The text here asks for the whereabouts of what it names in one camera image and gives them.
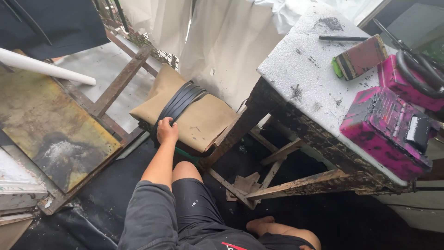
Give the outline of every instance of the white table top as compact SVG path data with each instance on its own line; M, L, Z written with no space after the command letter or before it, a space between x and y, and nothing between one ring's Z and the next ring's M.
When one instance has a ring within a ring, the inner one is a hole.
M397 184L407 185L339 131L356 94L379 85L377 68L351 81L338 78L331 65L332 58L357 43L323 41L318 39L320 35L369 37L332 7L313 3L258 67L258 72L286 101L344 145ZM396 52L386 48L389 54Z

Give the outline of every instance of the person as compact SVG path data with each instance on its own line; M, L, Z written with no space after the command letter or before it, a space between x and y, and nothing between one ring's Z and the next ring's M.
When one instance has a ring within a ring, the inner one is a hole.
M321 250L315 234L275 223L272 216L250 221L253 235L226 226L195 166L173 170L178 126L159 121L160 147L128 204L118 250Z

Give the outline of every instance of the black shorts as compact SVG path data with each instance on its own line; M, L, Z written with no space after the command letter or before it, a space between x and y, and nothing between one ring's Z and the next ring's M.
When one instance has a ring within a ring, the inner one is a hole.
M171 189L176 198L179 234L203 222L217 222L225 225L210 190L199 180L179 179L171 184ZM290 235L266 233L259 237L258 241L269 250L298 250L299 246L309 246L314 249L308 241Z

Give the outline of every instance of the workbench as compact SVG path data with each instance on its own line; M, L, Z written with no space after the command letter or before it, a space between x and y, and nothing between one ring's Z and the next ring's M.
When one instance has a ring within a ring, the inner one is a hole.
M357 43L323 41L318 39L320 35L369 37L333 8L313 3L258 67L261 77L246 102L247 107L201 164L211 166L270 113L336 169L271 188L265 186L246 195L233 189L213 170L209 171L250 208L255 207L252 201L288 195L349 190L358 194L392 194L412 190L410 181L398 178L340 133L339 126L356 94L379 85L377 68L351 81L338 78L331 65L332 58ZM388 54L396 52L386 48Z

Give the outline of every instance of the tan paper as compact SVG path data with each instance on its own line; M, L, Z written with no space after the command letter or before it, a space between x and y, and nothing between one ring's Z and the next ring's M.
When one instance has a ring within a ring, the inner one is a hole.
M153 125L165 105L186 82L169 65L163 64L148 93L147 101L134 108L130 115ZM204 152L236 117L236 112L225 102L207 94L201 100L188 105L176 121L179 128L179 140L199 152Z

